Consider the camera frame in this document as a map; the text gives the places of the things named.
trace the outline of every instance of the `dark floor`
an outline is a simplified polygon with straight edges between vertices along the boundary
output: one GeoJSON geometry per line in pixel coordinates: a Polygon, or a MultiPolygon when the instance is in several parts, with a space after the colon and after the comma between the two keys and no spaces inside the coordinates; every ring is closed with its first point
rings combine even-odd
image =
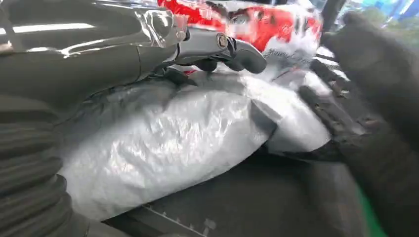
{"type": "Polygon", "coordinates": [[[365,236],[356,185],[342,174],[341,165],[312,165],[257,152],[223,175],[110,223],[151,237],[365,236]]]}

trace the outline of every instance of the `black glove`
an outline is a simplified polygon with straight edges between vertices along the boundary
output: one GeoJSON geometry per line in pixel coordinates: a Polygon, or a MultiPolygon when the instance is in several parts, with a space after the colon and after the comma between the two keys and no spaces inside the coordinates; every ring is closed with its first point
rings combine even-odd
{"type": "MultiPolygon", "coordinates": [[[[346,14],[344,22],[338,33],[325,34],[323,43],[351,82],[342,81],[314,62],[313,70],[333,85],[335,101],[319,101],[313,109],[334,135],[335,145],[343,154],[340,160],[367,194],[386,233],[417,236],[419,158],[414,150],[419,150],[418,56],[355,13],[346,14]],[[330,109],[335,102],[365,128],[365,134],[356,134],[335,116],[335,110],[330,109]],[[360,112],[350,112],[351,107],[360,112]]],[[[303,97],[311,93],[307,88],[301,92],[303,97]]]]}

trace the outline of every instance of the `white plastic bag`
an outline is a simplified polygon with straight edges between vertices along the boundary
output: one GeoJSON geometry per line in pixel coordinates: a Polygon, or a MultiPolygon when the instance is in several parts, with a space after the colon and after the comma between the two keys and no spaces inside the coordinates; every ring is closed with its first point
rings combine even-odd
{"type": "Polygon", "coordinates": [[[275,128],[253,107],[243,96],[178,91],[167,81],[96,98],[59,127],[60,174],[75,211],[111,218],[229,170],[275,128]]]}

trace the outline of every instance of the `plastic sheet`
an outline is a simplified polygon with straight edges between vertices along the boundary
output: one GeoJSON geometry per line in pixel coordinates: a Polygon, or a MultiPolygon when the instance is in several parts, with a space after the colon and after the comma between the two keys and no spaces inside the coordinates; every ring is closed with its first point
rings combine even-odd
{"type": "Polygon", "coordinates": [[[70,57],[120,45],[167,47],[186,37],[187,18],[155,1],[8,1],[3,5],[0,53],[50,51],[70,57]]]}
{"type": "Polygon", "coordinates": [[[303,85],[309,86],[319,95],[332,92],[314,73],[296,70],[272,83],[252,76],[228,73],[227,70],[219,66],[217,74],[196,71],[189,77],[206,86],[212,85],[251,98],[277,125],[266,143],[270,153],[310,152],[330,141],[328,130],[297,94],[303,85]]]}
{"type": "Polygon", "coordinates": [[[96,97],[59,127],[60,174],[74,209],[103,220],[227,171],[274,128],[249,98],[143,82],[96,97]]]}

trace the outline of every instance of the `green object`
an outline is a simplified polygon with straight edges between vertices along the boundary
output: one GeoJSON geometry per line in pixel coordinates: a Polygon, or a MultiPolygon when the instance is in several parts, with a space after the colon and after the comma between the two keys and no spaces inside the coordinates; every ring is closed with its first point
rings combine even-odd
{"type": "Polygon", "coordinates": [[[382,230],[367,197],[362,192],[360,193],[361,193],[361,204],[364,210],[365,219],[367,221],[369,237],[387,237],[387,235],[382,230]]]}

